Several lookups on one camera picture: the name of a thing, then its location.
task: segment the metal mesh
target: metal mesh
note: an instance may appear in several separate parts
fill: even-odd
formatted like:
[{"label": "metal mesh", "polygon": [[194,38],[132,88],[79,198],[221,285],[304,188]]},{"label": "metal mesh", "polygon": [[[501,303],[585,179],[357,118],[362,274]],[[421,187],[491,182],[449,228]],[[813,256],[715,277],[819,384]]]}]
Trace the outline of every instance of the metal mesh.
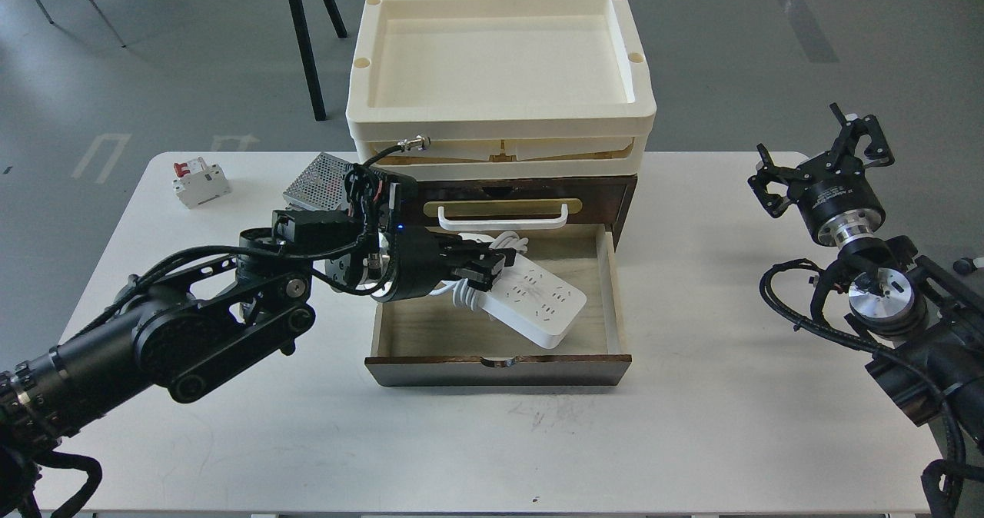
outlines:
[{"label": "metal mesh", "polygon": [[289,204],[309,211],[334,211],[347,205],[344,176],[352,163],[319,154],[284,192]]}]

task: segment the drawer hole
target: drawer hole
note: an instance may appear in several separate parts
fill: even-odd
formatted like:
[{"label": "drawer hole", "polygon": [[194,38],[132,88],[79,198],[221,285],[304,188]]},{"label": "drawer hole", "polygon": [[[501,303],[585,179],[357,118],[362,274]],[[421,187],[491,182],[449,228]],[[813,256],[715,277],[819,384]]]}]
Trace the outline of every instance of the drawer hole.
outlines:
[{"label": "drawer hole", "polygon": [[510,185],[497,185],[497,186],[488,186],[488,188],[482,188],[482,191],[485,192],[485,195],[488,195],[493,199],[502,199],[504,197],[509,196],[510,193],[513,193],[513,189],[514,189],[513,186]]},{"label": "drawer hole", "polygon": [[482,364],[489,368],[508,368],[516,364],[516,357],[513,358],[486,358],[482,357]]}]

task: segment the floor marking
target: floor marking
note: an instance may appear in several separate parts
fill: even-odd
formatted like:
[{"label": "floor marking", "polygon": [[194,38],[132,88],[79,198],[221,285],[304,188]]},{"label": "floor marking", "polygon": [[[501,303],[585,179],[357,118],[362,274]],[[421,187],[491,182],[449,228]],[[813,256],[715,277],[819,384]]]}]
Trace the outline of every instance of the floor marking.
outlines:
[{"label": "floor marking", "polygon": [[238,141],[239,146],[236,147],[236,151],[246,151],[250,144],[259,143],[260,139],[254,137],[253,134],[246,134],[245,136],[211,136],[211,150],[220,151],[222,145],[228,141]]},{"label": "floor marking", "polygon": [[132,134],[99,134],[99,136],[95,136],[95,140],[92,140],[91,146],[88,146],[88,151],[81,157],[81,161],[78,161],[78,165],[76,165],[75,170],[71,173],[71,177],[81,178],[81,174],[88,167],[89,161],[92,160],[92,157],[95,157],[99,148],[102,147],[102,142],[109,140],[116,142],[116,147],[109,155],[109,160],[103,165],[102,172],[99,172],[98,178],[95,179],[95,183],[105,183],[106,178],[109,178],[109,172],[113,171],[116,161],[119,160],[120,154],[123,154],[123,150],[126,149],[126,144],[130,141],[130,137],[132,137]]}]

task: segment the white power strip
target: white power strip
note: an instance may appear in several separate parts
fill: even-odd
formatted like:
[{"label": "white power strip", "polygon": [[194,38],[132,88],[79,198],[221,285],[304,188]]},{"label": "white power strip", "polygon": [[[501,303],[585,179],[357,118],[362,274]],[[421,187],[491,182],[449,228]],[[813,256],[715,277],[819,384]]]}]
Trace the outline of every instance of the white power strip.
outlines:
[{"label": "white power strip", "polygon": [[478,297],[479,307],[544,349],[563,340],[587,302],[579,288],[519,254]]}]

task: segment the metal connector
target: metal connector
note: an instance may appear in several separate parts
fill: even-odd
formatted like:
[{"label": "metal connector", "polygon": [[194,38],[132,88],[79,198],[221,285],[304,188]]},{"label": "metal connector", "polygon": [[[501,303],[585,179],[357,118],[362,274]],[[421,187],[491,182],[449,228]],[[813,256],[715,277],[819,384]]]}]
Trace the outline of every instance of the metal connector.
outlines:
[{"label": "metal connector", "polygon": [[404,148],[404,151],[409,151],[411,149],[424,151],[430,146],[430,137],[423,134],[418,134],[415,138],[400,140],[397,144],[398,146]]}]

